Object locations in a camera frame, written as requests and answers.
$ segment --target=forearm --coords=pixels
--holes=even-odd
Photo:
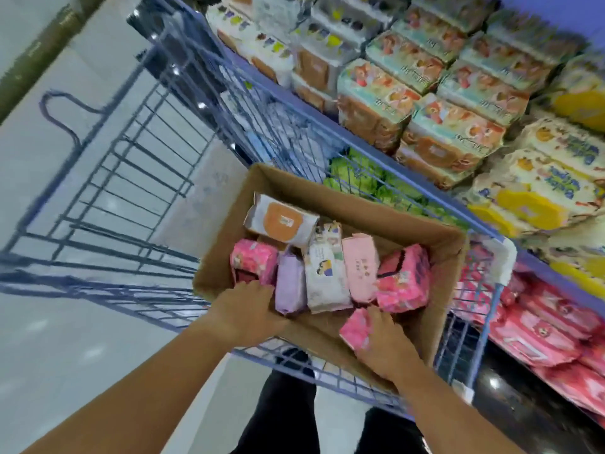
[[[193,324],[23,454],[162,451],[216,365],[231,350]]]
[[[434,454],[523,453],[417,357],[407,362],[395,386]]]

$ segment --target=person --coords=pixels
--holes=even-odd
[[[273,287],[258,282],[241,282],[225,290],[205,315],[24,454],[160,453],[223,356],[234,347],[255,346],[287,326],[289,320],[269,309],[272,294]],[[368,311],[372,333],[358,357],[393,382],[433,454],[522,453],[423,364],[388,313],[375,306]],[[292,360],[281,358],[284,366],[296,366],[294,356],[304,361],[303,351],[290,353]],[[314,384],[273,371],[233,452],[319,453],[313,399]],[[405,420],[369,411],[358,452],[414,452],[406,445],[413,437],[399,430],[398,421]]]

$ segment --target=shopping cart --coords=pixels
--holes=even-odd
[[[245,165],[270,163],[381,200],[362,184],[371,182],[404,198],[408,211],[453,222],[480,243],[467,257],[467,273],[480,274],[480,280],[473,279],[476,288],[470,294],[457,291],[435,358],[435,370],[470,401],[489,321],[516,257],[514,245],[426,179],[226,49],[210,33],[203,14],[180,0],[154,2],[166,12],[163,30],[151,35],[153,46],[106,106],[91,108],[63,92],[44,95],[42,113],[71,136],[72,152],[0,253],[0,290],[82,298],[178,332],[208,308],[191,290],[199,255],[167,246],[158,236],[183,201],[187,205],[188,198],[204,194],[195,179],[210,152],[229,150]],[[147,71],[152,63],[155,77]],[[84,138],[51,115],[49,105],[57,98],[70,100],[83,114],[98,115]],[[338,163],[348,166],[346,174],[333,168]],[[399,182],[386,183],[385,172]],[[219,172],[215,186],[221,188],[223,180]],[[473,311],[468,301],[484,293],[492,297],[485,327],[462,320],[461,312]],[[398,396],[320,358],[310,366],[314,377],[277,365],[276,357],[284,357],[290,347],[273,338],[233,352],[406,414]]]

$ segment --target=leg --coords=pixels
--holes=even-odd
[[[308,355],[298,349],[289,349],[284,355],[309,362]],[[301,368],[300,364],[287,359],[279,358],[276,362],[295,370]],[[309,368],[303,372],[309,377],[314,375]],[[271,371],[256,410],[232,454],[320,454],[314,414],[315,391],[315,384]]]
[[[366,413],[355,454],[427,454],[422,440],[422,433],[412,421],[372,408]]]

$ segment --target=brown cardboard box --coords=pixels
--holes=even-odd
[[[343,224],[344,236],[358,231],[374,236],[381,257],[414,243],[427,247],[433,281],[429,303],[423,309],[400,315],[397,320],[404,325],[420,357],[427,365],[433,364],[452,291],[468,250],[466,235],[460,229],[344,194],[273,167],[255,164],[250,168],[216,242],[204,256],[193,278],[195,292],[210,302],[233,286],[229,254],[235,243],[245,237],[254,238],[243,223],[253,205],[255,192],[339,221]],[[361,364],[338,336],[338,330],[349,314],[350,311],[303,313],[291,321],[282,336],[370,384],[392,390],[392,385]]]

